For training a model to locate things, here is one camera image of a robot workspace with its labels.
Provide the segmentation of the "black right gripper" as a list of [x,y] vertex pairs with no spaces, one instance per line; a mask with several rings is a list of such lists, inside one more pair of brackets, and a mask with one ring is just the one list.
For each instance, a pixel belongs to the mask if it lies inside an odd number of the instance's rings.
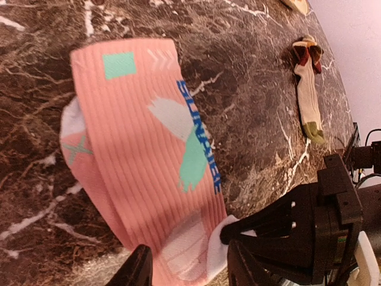
[[360,231],[380,257],[380,187],[355,189],[338,154],[324,162],[317,182],[296,186],[223,227],[221,241],[253,230],[253,255],[269,271],[299,285],[319,284],[330,271],[342,275],[353,263]]

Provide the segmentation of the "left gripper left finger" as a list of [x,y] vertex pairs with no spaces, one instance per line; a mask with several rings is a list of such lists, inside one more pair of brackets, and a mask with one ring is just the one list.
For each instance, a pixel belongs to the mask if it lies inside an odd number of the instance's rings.
[[151,286],[152,277],[152,251],[147,245],[140,244],[105,285]]

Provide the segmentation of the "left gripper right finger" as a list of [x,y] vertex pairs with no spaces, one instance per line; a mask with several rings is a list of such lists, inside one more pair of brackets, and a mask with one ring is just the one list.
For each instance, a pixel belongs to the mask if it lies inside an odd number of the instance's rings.
[[227,271],[232,286],[276,286],[285,282],[279,275],[268,273],[238,240],[229,242]]

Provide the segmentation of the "pink patterned sock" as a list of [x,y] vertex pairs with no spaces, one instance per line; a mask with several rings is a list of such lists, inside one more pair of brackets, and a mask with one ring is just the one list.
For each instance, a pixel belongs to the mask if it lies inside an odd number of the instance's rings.
[[227,265],[221,176],[170,39],[74,50],[60,144],[123,246],[150,247],[154,285],[206,285]]

